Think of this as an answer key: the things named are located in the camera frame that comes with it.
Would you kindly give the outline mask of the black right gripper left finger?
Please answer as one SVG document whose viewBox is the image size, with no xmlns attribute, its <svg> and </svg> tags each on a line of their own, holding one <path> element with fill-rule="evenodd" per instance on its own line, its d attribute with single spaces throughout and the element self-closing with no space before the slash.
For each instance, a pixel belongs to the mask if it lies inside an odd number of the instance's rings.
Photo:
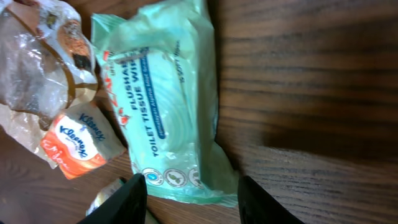
<svg viewBox="0 0 398 224">
<path fill-rule="evenodd" d="M 145 224 L 146 210 L 146 180 L 135 174 L 78 224 Z"/>
</svg>

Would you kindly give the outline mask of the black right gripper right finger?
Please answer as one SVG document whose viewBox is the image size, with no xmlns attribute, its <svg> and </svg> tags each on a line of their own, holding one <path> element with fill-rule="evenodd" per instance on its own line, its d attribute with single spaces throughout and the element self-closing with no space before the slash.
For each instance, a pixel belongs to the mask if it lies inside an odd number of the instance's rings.
<svg viewBox="0 0 398 224">
<path fill-rule="evenodd" d="M 248 175 L 239 178 L 238 205 L 241 224 L 303 224 Z"/>
</svg>

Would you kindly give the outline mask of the green Kleenex tissue pack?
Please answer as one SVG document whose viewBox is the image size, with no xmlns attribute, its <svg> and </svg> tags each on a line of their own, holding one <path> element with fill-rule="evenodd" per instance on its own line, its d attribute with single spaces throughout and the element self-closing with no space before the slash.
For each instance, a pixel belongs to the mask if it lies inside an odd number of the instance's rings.
<svg viewBox="0 0 398 224">
<path fill-rule="evenodd" d="M 118 178 L 103 189 L 101 189 L 96 198 L 92 201 L 89 209 L 86 211 L 85 215 L 88 216 L 94 212 L 98 207 L 100 207 L 107 199 L 112 196 L 119 188 L 121 188 L 126 183 L 123 178 Z M 151 212 L 146 210 L 145 224 L 159 224 L 157 219 L 151 214 Z"/>
</svg>

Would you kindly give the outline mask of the orange Kleenex tissue pack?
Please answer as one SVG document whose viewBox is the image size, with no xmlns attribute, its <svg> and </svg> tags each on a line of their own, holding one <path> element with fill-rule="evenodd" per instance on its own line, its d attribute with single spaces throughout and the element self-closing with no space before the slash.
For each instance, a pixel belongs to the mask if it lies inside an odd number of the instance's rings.
<svg viewBox="0 0 398 224">
<path fill-rule="evenodd" d="M 69 180 L 105 165 L 126 150 L 109 121 L 92 103 L 61 110 L 40 146 Z"/>
</svg>

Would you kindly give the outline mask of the teal wet wipes pack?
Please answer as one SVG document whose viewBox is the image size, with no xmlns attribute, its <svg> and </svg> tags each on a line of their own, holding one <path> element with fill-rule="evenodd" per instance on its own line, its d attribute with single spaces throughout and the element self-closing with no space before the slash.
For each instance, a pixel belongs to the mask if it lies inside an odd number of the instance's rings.
<svg viewBox="0 0 398 224">
<path fill-rule="evenodd" d="M 148 193 L 234 207 L 238 173 L 215 141 L 214 37 L 204 0 L 157 2 L 131 19 L 91 17 L 103 84 Z"/>
</svg>

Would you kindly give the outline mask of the dried mushroom pouch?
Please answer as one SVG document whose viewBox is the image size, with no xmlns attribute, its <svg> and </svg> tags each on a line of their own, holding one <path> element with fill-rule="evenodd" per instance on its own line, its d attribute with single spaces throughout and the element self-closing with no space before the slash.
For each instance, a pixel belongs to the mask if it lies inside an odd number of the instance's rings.
<svg viewBox="0 0 398 224">
<path fill-rule="evenodd" d="M 1 1 L 1 127 L 31 153 L 63 109 L 94 98 L 95 57 L 79 13 L 58 0 Z"/>
</svg>

